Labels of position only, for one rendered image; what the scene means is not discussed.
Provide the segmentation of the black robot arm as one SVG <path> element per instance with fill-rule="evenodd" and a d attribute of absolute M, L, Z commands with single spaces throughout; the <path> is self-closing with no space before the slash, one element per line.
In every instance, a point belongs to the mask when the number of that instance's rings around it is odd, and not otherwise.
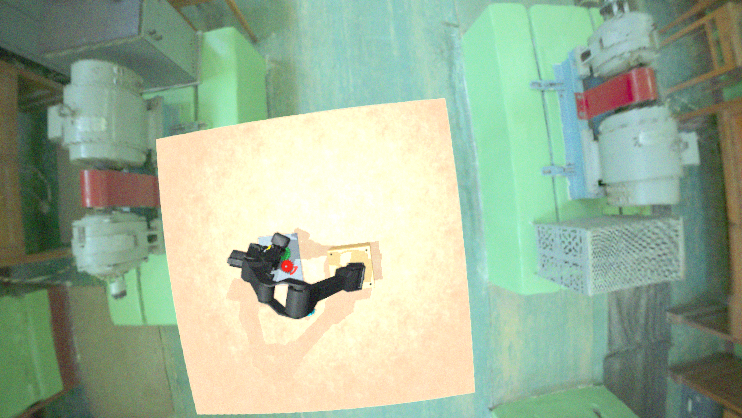
<path fill-rule="evenodd" d="M 267 254 L 261 255 L 267 248 L 250 243 L 247 252 L 233 250 L 227 263 L 230 267 L 241 268 L 240 278 L 252 285 L 258 302 L 268 305 L 278 315 L 301 320 L 314 311 L 318 302 L 337 292 L 362 290 L 366 269 L 363 262 L 337 267 L 334 276 L 316 283 L 290 277 L 278 282 L 271 281 L 266 273 L 271 273 L 272 258 Z M 275 285 L 281 284 L 288 285 L 285 307 L 274 298 Z"/>

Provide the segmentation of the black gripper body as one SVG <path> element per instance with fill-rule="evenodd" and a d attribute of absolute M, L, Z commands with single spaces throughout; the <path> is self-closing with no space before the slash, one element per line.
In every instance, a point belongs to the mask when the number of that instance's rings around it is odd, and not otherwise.
<path fill-rule="evenodd" d="M 284 235 L 282 235 L 282 234 L 280 234 L 278 232 L 274 232 L 274 234 L 273 234 L 273 236 L 271 238 L 271 242 L 273 243 L 273 245 L 271 245 L 271 247 L 270 247 L 269 250 L 267 249 L 265 252 L 263 252 L 263 251 L 261 252 L 261 255 L 262 254 L 267 254 L 267 255 L 269 255 L 272 258 L 273 264 L 272 264 L 272 270 L 271 271 L 274 271 L 275 268 L 277 267 L 278 261 L 279 261 L 279 259 L 281 257 L 281 256 L 279 256 L 279 254 L 281 253 L 282 248 L 285 248 L 286 249 L 288 247 L 289 241 L 290 241 L 290 238 L 288 238 L 288 237 L 286 237 L 286 236 L 284 236 Z M 268 277 L 272 281 L 273 278 L 274 278 L 274 276 L 275 276 L 275 274 L 270 274 L 270 273 L 266 273 L 266 274 L 268 275 Z"/>

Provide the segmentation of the red gear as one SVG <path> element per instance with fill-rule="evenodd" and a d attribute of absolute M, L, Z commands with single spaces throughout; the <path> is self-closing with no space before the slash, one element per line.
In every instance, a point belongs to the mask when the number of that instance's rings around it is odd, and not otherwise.
<path fill-rule="evenodd" d="M 288 259 L 288 260 L 285 260 L 285 261 L 281 262 L 280 267 L 282 266 L 281 269 L 283 269 L 283 271 L 285 270 L 285 272 L 286 271 L 288 271 L 288 272 L 290 271 L 291 272 L 291 270 L 293 270 L 292 268 L 294 268 L 293 267 L 294 264 L 292 264 L 292 263 L 293 262 L 291 262 L 291 260 L 289 261 L 289 259 Z M 287 266 L 287 268 L 285 268 L 285 266 Z"/>

